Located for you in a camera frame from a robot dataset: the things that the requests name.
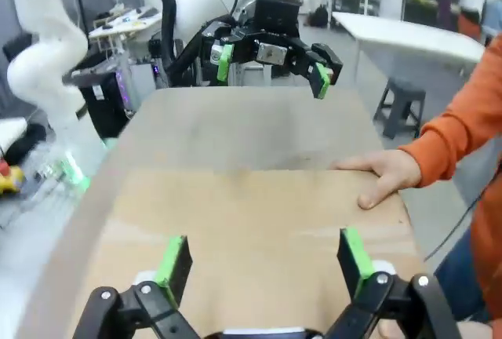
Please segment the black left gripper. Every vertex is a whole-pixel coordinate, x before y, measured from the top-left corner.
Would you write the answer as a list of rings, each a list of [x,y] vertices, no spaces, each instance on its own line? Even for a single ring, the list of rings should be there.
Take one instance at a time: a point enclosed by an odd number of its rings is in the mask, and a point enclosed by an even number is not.
[[[278,65],[307,79],[313,97],[323,100],[343,63],[328,45],[300,40],[300,6],[301,0],[256,0],[254,16],[243,23],[232,16],[211,22],[202,39],[213,41],[210,62],[217,66],[216,80],[227,82],[232,64]]]

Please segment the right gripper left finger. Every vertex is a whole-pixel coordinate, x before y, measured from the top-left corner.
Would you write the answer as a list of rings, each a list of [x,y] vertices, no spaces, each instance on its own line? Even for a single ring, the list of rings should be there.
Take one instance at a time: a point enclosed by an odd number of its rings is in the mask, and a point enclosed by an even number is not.
[[[154,279],[123,292],[111,286],[94,289],[78,321],[79,338],[132,338],[150,329],[158,338],[198,338],[179,311],[191,270],[187,237],[169,240]]]

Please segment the person's right hand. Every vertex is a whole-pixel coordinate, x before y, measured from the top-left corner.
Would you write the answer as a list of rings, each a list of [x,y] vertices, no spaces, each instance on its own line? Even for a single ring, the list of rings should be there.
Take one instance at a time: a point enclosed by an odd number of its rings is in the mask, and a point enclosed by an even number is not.
[[[356,170],[378,176],[376,182],[358,197],[358,206],[371,210],[389,195],[402,189],[414,188],[421,181],[420,167],[415,159],[402,150],[378,151],[334,162],[331,170]]]

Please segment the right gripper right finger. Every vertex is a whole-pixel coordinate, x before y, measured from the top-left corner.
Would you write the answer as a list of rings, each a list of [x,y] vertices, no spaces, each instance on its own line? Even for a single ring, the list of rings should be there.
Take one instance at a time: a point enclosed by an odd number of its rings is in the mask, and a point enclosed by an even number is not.
[[[397,323],[406,338],[460,338],[438,280],[424,273],[406,281],[377,271],[354,228],[342,228],[337,252],[351,303],[326,338],[369,338],[380,320]]]

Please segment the person's left hand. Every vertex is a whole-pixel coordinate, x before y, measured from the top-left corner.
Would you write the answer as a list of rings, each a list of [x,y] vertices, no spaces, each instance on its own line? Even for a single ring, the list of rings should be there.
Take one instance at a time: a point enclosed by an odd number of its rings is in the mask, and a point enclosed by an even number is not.
[[[378,323],[378,333],[382,339],[405,339],[402,329],[394,320],[382,319]]]

